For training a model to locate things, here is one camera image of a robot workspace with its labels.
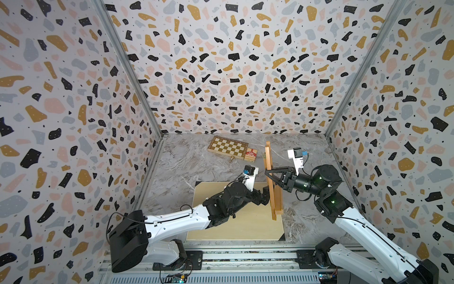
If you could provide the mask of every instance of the patterned wall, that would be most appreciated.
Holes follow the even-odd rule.
[[[0,8],[0,282],[93,283],[154,134],[90,2]]]
[[[105,3],[163,132],[320,133],[393,1]]]
[[[330,137],[366,216],[440,283],[454,280],[453,5],[408,1]]]

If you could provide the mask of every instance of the wooden easel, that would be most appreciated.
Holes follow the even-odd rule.
[[[266,142],[265,146],[265,158],[263,159],[265,169],[272,169],[273,158],[271,156],[271,144],[269,141]],[[271,216],[273,220],[277,220],[276,215],[284,214],[284,204],[282,201],[282,188],[275,185],[270,178],[266,178],[268,187],[270,188],[270,205],[271,205]]]

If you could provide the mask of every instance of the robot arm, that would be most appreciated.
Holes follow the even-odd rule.
[[[202,204],[166,215],[144,216],[141,210],[125,214],[122,222],[109,233],[112,272],[128,270],[147,255],[151,262],[179,268],[186,260],[180,240],[165,238],[192,230],[208,229],[235,218],[235,213],[249,202],[267,205],[269,190],[254,189],[258,168],[246,166],[243,173],[229,183],[223,192],[207,198]]]
[[[289,153],[296,166],[302,163],[298,160],[300,155],[295,151],[295,155],[291,157]],[[379,262],[377,264],[346,249],[336,240],[326,238],[316,246],[316,263],[320,267],[326,268],[334,264],[371,284],[438,283],[438,268],[435,264],[428,259],[420,261],[388,241],[350,201],[337,192],[342,179],[334,166],[324,164],[315,167],[311,175],[297,174],[293,167],[265,170],[265,175],[288,192],[295,188],[319,197],[314,202],[318,211],[355,238]]]

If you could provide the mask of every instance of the black cable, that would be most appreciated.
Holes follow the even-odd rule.
[[[311,171],[311,180],[312,180],[312,173],[314,173],[314,170],[319,169],[320,167],[321,167],[321,166],[317,166],[317,167],[315,167],[315,168],[312,169],[312,171]]]
[[[307,172],[304,171],[304,168],[302,168],[302,170],[303,170],[303,173],[305,173],[306,175],[308,175]]]
[[[307,172],[304,171],[304,165],[307,163],[308,160],[309,160],[309,153],[307,153],[307,159],[306,159],[306,161],[304,161],[303,168],[302,168],[303,173],[305,173],[306,175],[308,175],[308,174],[307,174]]]
[[[179,277],[182,274],[184,274],[184,272],[186,271],[186,268],[188,268],[188,263],[186,261],[184,261],[183,263],[184,263],[184,269],[180,273],[168,274],[167,277],[174,277],[174,276],[178,276]]]
[[[362,223],[358,220],[355,220],[355,219],[352,219],[352,218],[348,218],[348,217],[340,217],[338,216],[337,218],[341,218],[341,219],[348,219],[348,220],[353,220],[357,223],[360,223],[361,225],[363,225],[364,227],[368,228],[369,230],[371,230],[375,235],[377,235],[385,244],[387,244],[390,248],[392,248],[393,251],[395,251],[397,253],[397,255],[399,255],[402,259],[405,259],[405,261],[411,265],[411,267],[413,267],[420,275],[421,277],[424,279],[424,282],[426,284],[429,284],[429,282],[426,280],[426,278],[424,277],[424,275],[411,263],[409,262],[403,255],[401,255],[395,248],[393,248],[385,239],[383,239],[377,232],[375,232],[372,228],[370,228],[369,226],[367,226],[365,223]]]
[[[191,214],[193,214],[193,213],[194,213],[194,209],[192,209],[192,206],[191,206],[191,205],[189,205],[189,204],[183,204],[183,205],[181,205],[181,207],[180,207],[180,211],[181,211],[181,208],[183,208],[183,206],[189,206],[189,207],[191,208]]]
[[[239,178],[241,177],[242,174],[243,173],[239,174],[233,181],[229,182],[226,187],[228,187],[230,184],[232,184],[232,183],[234,183],[236,181],[239,181]]]
[[[163,283],[163,280],[161,279],[161,264],[159,263],[159,281],[161,281],[161,284]]]
[[[297,191],[297,190],[295,190],[296,199],[298,199],[299,201],[308,201],[308,200],[309,200],[309,198],[311,198],[311,196],[312,196],[312,193],[309,193],[309,197],[308,197],[308,198],[301,200],[301,199],[300,199],[300,198],[298,197],[298,194],[297,194],[297,192],[298,192],[298,191]]]
[[[295,262],[298,263],[298,264],[311,264],[312,262],[315,261],[315,257],[312,256],[312,258],[310,260],[303,260],[303,259],[295,259]]]
[[[192,260],[187,259],[186,261],[188,261],[188,260],[191,262],[191,270],[189,271],[189,274],[188,274],[186,277],[188,277],[189,275],[191,275],[192,269],[193,269],[193,267],[194,267],[194,264],[192,263]]]
[[[227,188],[229,185],[233,184],[234,182],[239,182],[239,180],[236,180],[236,179],[235,179],[234,181],[229,182],[229,183],[226,185],[226,188]]]

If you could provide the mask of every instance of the marble floor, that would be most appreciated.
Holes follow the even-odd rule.
[[[271,142],[273,166],[293,166],[287,158],[287,149],[301,147],[309,152],[305,165],[306,172],[321,164],[334,165],[339,173],[334,155],[322,135],[223,135],[226,138],[248,142],[249,146],[259,150],[255,166],[260,169],[256,181],[264,182],[263,159],[265,143]],[[153,174],[151,186],[145,193],[142,210],[146,214],[168,214],[180,210],[183,204],[192,204],[194,186],[197,181],[231,181],[236,178],[244,166],[250,164],[244,160],[210,153],[207,147],[213,135],[169,135],[164,141],[159,164]],[[347,184],[342,183],[338,191],[353,204],[353,198]],[[300,199],[307,194],[300,193]],[[286,240],[283,241],[187,241],[187,245],[241,245],[241,244],[303,244],[315,245],[330,236],[343,244],[356,244],[346,232],[328,219],[321,216],[313,204],[313,199],[301,202],[295,193],[284,191],[284,214],[282,216]],[[186,234],[177,236],[186,240]]]

